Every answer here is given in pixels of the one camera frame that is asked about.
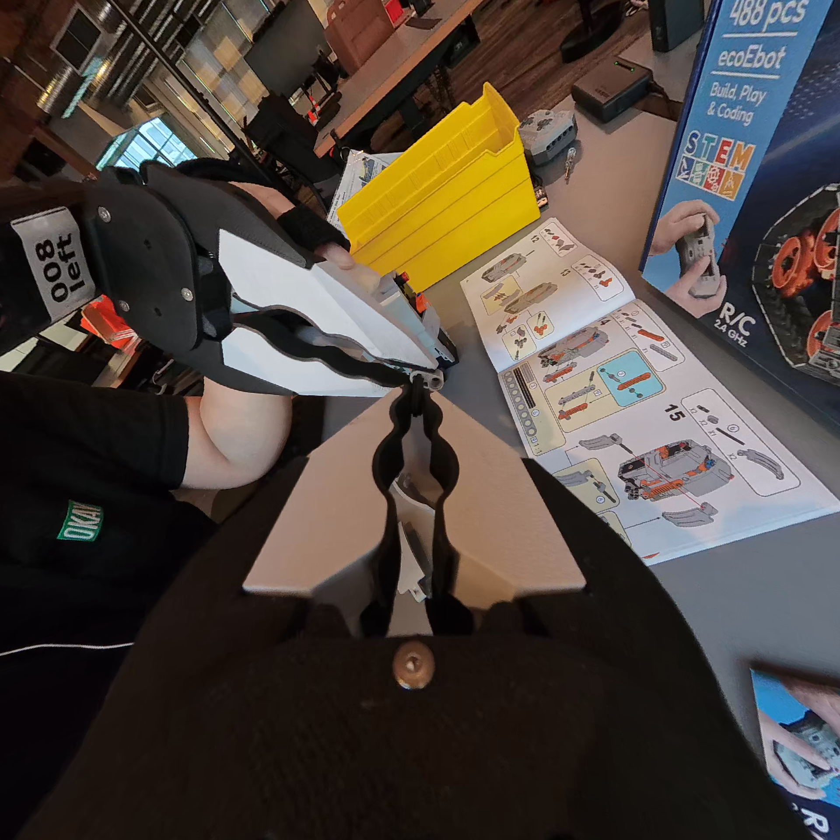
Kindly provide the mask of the dark grey upright box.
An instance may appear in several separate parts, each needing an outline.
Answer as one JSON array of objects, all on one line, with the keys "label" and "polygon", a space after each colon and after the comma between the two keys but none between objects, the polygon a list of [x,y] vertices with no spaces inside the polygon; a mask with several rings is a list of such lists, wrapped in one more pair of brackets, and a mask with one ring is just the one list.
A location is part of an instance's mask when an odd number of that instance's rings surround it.
[{"label": "dark grey upright box", "polygon": [[667,53],[700,32],[705,24],[704,1],[648,1],[652,49]]}]

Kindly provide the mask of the blue robot kit box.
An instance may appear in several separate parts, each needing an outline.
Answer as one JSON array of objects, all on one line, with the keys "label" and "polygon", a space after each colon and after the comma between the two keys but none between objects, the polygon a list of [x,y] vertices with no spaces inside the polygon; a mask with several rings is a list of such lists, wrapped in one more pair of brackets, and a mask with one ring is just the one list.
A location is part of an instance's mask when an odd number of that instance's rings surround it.
[{"label": "blue robot kit box", "polygon": [[839,2],[713,2],[640,266],[838,433]]}]

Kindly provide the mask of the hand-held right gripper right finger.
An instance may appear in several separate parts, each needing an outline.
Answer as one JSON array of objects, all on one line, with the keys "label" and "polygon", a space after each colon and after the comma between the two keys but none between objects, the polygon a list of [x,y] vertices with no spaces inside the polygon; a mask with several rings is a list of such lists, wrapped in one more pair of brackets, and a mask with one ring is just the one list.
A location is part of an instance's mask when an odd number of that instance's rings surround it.
[{"label": "hand-held right gripper right finger", "polygon": [[420,397],[435,503],[427,618],[471,634],[476,613],[534,595],[581,592],[578,563],[529,472],[536,463],[441,395]]}]

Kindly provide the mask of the brown cardboard box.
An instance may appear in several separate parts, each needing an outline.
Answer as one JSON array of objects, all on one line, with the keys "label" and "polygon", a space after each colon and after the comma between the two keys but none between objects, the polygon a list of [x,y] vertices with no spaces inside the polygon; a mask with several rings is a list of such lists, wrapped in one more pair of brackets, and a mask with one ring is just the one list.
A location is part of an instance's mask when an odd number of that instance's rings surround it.
[{"label": "brown cardboard box", "polygon": [[325,37],[352,76],[394,33],[382,1],[335,1],[327,11]]}]

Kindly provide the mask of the black charger box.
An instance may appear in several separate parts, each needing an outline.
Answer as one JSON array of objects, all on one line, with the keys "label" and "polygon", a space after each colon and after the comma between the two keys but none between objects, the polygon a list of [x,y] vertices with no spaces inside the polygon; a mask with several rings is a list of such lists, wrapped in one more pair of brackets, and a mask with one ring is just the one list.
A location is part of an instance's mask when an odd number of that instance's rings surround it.
[{"label": "black charger box", "polygon": [[653,80],[651,69],[613,56],[577,80],[571,96],[579,109],[606,124],[645,98]]}]

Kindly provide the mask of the person's left forearm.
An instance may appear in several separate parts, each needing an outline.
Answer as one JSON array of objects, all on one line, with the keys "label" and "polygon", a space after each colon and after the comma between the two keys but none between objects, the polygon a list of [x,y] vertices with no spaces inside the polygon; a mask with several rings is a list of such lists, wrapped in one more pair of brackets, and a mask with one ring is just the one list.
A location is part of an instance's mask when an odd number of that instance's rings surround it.
[{"label": "person's left forearm", "polygon": [[293,398],[237,391],[209,378],[200,396],[171,396],[167,461],[175,490],[227,490],[264,476],[291,430]]}]

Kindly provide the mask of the grey orange brick assembly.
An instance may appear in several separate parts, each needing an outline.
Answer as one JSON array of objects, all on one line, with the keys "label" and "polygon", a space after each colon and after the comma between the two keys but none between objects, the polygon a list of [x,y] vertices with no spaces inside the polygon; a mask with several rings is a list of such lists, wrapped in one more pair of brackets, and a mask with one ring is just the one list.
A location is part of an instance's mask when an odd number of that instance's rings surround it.
[{"label": "grey orange brick assembly", "polygon": [[407,273],[392,271],[382,276],[374,298],[433,355],[445,380],[448,369],[459,362],[458,351],[441,326],[436,310],[423,292],[413,289]]}]

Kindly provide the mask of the grey battery hub brick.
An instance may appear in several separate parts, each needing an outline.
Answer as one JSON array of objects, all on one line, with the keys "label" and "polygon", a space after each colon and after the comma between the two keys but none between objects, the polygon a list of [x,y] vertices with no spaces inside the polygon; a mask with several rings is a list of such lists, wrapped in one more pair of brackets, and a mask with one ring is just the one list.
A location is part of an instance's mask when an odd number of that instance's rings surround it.
[{"label": "grey battery hub brick", "polygon": [[578,124],[573,110],[538,110],[518,126],[519,137],[534,166],[550,163],[577,139]]}]

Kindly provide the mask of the long wooden table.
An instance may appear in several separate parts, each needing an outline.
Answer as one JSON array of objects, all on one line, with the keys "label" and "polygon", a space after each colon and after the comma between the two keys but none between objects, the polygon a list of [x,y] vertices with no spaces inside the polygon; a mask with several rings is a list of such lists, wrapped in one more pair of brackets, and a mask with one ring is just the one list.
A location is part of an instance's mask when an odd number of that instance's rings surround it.
[{"label": "long wooden table", "polygon": [[403,24],[376,50],[340,88],[339,110],[318,133],[315,154],[330,153],[342,140],[405,79],[417,73],[427,57],[448,42],[456,28],[481,5],[481,1],[435,2],[427,18],[439,22],[429,29]]}]

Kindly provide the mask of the printed paper sheet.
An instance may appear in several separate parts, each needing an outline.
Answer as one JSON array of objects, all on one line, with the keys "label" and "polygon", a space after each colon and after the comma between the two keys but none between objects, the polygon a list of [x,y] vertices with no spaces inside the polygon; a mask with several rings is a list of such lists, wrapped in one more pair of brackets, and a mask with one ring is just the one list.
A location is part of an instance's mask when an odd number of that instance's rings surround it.
[{"label": "printed paper sheet", "polygon": [[345,233],[339,219],[339,209],[364,186],[370,183],[386,167],[396,161],[402,152],[372,154],[350,150],[347,163],[341,175],[338,188],[333,195],[327,221],[342,234]]}]

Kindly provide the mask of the black office chair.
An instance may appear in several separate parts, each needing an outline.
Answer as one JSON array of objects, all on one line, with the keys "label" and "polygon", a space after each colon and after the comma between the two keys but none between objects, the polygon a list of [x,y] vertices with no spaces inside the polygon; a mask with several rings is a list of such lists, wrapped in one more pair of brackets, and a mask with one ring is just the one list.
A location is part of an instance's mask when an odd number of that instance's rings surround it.
[{"label": "black office chair", "polygon": [[273,156],[289,172],[321,192],[335,192],[343,170],[328,156],[316,155],[318,132],[288,98],[274,93],[263,97],[255,117],[243,129],[256,147]]}]

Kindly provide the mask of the person's left hand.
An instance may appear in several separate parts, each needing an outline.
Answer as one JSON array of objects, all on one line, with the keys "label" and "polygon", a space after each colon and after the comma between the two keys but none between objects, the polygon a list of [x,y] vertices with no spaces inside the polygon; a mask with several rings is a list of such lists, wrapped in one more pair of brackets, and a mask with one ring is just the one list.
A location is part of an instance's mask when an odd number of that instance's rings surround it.
[{"label": "person's left hand", "polygon": [[291,242],[344,269],[354,267],[347,238],[308,206],[294,203],[277,189],[249,182],[231,182],[260,203],[276,219]]}]

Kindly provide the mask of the black pole stand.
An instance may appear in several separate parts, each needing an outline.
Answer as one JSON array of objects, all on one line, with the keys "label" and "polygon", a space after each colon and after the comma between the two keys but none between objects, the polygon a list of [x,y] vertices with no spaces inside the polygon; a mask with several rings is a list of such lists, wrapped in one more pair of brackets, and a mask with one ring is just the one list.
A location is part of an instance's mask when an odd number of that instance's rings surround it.
[{"label": "black pole stand", "polygon": [[571,30],[560,45],[560,55],[565,64],[579,60],[601,47],[622,24],[624,2],[607,2],[598,8],[593,3],[578,1],[581,23]]}]

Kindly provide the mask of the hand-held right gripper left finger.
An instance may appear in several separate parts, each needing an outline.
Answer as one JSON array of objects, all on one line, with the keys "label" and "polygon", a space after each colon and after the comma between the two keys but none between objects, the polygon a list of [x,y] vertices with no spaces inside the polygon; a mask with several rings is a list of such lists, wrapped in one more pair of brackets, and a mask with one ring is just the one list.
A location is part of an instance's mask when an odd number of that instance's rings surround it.
[{"label": "hand-held right gripper left finger", "polygon": [[311,598],[339,608],[351,633],[361,635],[361,614],[376,593],[385,594],[388,635],[417,632],[417,603],[410,592],[381,583],[375,572],[400,577],[406,546],[394,499],[375,483],[375,450],[393,430],[395,389],[373,402],[308,457],[287,502],[248,572],[244,589],[257,595]]}]

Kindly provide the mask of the open instruction booklet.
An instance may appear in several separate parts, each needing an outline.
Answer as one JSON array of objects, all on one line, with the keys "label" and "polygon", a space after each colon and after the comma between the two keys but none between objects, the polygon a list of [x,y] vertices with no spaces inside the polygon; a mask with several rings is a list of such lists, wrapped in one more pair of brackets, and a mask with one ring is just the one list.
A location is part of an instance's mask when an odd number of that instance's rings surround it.
[{"label": "open instruction booklet", "polygon": [[461,281],[528,455],[648,564],[838,499],[555,218]]}]

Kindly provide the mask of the yellow plastic bin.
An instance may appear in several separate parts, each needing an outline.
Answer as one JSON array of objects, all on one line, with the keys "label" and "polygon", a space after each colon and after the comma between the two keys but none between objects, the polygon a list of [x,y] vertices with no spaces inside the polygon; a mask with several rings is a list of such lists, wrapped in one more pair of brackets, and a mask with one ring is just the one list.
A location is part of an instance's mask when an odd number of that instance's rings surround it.
[{"label": "yellow plastic bin", "polygon": [[539,219],[518,126],[488,82],[459,104],[338,207],[355,261],[425,291]]}]

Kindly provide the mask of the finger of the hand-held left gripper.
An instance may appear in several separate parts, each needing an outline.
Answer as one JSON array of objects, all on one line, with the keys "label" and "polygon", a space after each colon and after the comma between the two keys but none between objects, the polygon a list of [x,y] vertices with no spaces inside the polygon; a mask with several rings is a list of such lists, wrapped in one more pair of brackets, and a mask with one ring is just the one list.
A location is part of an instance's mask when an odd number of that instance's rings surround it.
[{"label": "finger of the hand-held left gripper", "polygon": [[372,269],[344,270],[329,261],[299,266],[226,230],[219,233],[219,263],[232,301],[246,307],[234,315],[234,328],[255,329],[276,346],[272,334],[284,329],[405,375],[438,374],[433,355],[375,299],[380,277]]},{"label": "finger of the hand-held left gripper", "polygon": [[312,345],[284,329],[276,346],[255,329],[238,326],[222,341],[224,364],[282,390],[303,396],[378,398],[410,381],[382,364],[354,358],[333,346]]}]

